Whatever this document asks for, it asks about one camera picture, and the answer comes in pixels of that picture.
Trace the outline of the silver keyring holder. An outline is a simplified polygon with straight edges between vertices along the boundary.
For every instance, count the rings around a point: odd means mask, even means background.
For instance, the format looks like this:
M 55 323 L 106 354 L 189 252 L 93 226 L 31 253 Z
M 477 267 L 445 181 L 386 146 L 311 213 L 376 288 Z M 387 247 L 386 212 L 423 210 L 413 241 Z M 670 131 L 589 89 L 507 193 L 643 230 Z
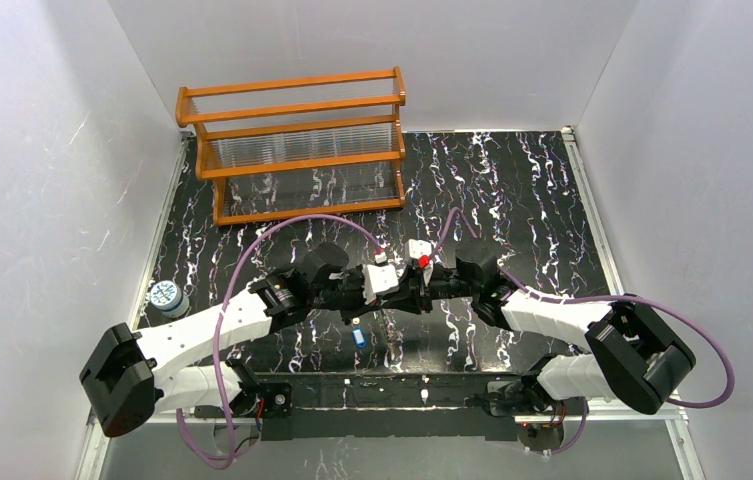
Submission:
M 385 310 L 379 312 L 379 318 L 386 346 L 386 361 L 390 363 L 393 361 L 396 352 L 395 322 L 392 315 Z

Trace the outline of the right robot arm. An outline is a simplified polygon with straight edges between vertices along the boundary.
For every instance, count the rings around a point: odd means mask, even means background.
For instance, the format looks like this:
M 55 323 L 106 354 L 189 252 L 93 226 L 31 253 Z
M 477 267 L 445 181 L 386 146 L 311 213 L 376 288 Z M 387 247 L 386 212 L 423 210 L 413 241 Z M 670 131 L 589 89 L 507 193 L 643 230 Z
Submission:
M 436 300 L 468 298 L 490 326 L 578 348 L 576 354 L 539 360 L 506 389 L 504 398 L 525 408 L 603 398 L 654 414 L 696 365 L 693 351 L 643 298 L 545 295 L 507 275 L 494 252 L 477 240 L 456 251 L 454 267 L 434 262 L 426 241 L 408 241 L 405 253 L 402 271 L 387 263 L 365 266 L 366 305 L 420 314 L 431 311 Z

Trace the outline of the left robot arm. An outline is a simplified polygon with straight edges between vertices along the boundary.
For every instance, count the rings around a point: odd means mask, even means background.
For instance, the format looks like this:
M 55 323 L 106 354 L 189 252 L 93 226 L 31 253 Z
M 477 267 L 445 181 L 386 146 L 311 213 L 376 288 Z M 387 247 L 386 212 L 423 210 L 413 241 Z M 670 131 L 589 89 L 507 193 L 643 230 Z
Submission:
M 108 328 L 79 374 L 104 435 L 126 435 L 160 412 L 230 407 L 246 392 L 246 375 L 198 361 L 296 325 L 313 310 L 370 307 L 395 283 L 382 251 L 370 264 L 351 268 L 348 263 L 339 246 L 321 243 L 227 302 L 155 327 Z

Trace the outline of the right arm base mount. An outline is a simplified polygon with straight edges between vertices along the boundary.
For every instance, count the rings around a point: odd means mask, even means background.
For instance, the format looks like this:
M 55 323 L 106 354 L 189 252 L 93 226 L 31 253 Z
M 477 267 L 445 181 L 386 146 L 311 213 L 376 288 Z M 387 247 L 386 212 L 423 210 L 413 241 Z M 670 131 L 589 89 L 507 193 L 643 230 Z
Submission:
M 578 423 L 590 410 L 585 400 L 556 400 L 545 393 L 539 383 L 516 380 L 489 381 L 481 393 L 464 400 L 467 407 L 483 410 L 494 418 L 530 417 L 519 421 L 519 433 L 527 440 L 555 440 L 564 443 L 566 423 Z

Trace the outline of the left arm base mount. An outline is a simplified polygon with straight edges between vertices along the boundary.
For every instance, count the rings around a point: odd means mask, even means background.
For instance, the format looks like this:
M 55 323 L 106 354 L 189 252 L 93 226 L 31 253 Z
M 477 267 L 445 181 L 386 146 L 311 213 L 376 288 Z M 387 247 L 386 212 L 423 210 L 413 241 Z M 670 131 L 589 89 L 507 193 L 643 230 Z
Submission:
M 227 389 L 229 411 L 233 418 L 282 419 L 293 412 L 292 386 L 285 382 L 259 379 L 243 391 L 239 382 Z

